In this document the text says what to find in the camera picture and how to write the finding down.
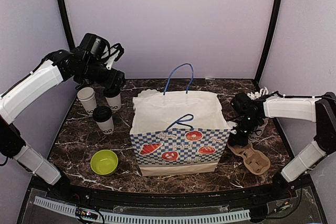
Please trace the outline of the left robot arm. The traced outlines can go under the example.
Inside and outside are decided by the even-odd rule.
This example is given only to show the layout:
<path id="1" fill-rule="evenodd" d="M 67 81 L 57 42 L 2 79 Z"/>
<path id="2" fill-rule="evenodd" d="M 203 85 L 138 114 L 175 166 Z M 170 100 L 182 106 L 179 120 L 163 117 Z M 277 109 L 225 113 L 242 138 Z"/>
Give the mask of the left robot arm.
<path id="1" fill-rule="evenodd" d="M 40 96 L 69 79 L 81 86 L 90 81 L 106 89 L 122 87 L 124 73 L 112 66 L 123 53 L 120 44 L 112 47 L 112 54 L 103 51 L 93 55 L 79 48 L 72 52 L 59 50 L 49 53 L 36 69 L 1 94 L 1 154 L 21 163 L 52 185 L 54 193 L 63 201 L 74 197 L 74 189 L 65 182 L 66 176 L 22 139 L 13 122 Z"/>

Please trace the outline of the brown cardboard cup carrier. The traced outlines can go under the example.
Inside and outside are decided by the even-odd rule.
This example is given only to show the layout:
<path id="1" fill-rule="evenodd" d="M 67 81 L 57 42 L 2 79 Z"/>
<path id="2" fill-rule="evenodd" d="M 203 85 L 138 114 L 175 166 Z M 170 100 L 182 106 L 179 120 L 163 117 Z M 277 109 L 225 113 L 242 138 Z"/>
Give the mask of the brown cardboard cup carrier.
<path id="1" fill-rule="evenodd" d="M 234 155 L 243 159 L 245 167 L 254 175 L 260 176 L 270 169 L 269 158 L 259 150 L 253 148 L 251 141 L 246 146 L 227 145 Z"/>

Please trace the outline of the white paper coffee cup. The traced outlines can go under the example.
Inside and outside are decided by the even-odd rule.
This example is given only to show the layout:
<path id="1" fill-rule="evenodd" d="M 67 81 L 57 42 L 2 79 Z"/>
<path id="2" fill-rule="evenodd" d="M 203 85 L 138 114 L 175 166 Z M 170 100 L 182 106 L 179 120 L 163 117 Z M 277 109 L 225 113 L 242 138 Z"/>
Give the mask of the white paper coffee cup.
<path id="1" fill-rule="evenodd" d="M 115 95 L 114 97 L 105 97 L 109 108 L 112 111 L 117 111 L 121 108 L 121 95 Z"/>

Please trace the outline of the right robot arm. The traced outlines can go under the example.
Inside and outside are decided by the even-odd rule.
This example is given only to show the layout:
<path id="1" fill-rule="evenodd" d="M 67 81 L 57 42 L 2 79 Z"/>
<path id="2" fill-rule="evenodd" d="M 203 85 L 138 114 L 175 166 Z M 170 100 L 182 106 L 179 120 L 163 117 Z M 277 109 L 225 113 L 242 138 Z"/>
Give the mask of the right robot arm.
<path id="1" fill-rule="evenodd" d="M 288 191 L 288 184 L 313 165 L 335 152 L 335 94 L 320 96 L 281 95 L 278 92 L 252 99 L 239 93 L 231 101 L 242 120 L 233 126 L 228 147 L 235 155 L 251 158 L 253 151 L 249 135 L 261 126 L 265 118 L 288 118 L 316 123 L 316 135 L 293 160 L 273 176 L 268 195 L 280 199 Z"/>

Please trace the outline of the patterned paper takeout bag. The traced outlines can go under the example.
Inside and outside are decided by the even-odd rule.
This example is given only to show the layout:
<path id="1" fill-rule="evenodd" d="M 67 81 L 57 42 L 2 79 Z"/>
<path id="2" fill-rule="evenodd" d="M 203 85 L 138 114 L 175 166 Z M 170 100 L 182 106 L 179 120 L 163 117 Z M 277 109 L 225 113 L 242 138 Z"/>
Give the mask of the patterned paper takeout bag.
<path id="1" fill-rule="evenodd" d="M 232 129 L 216 93 L 164 88 L 132 102 L 130 139 L 143 176 L 215 171 Z"/>

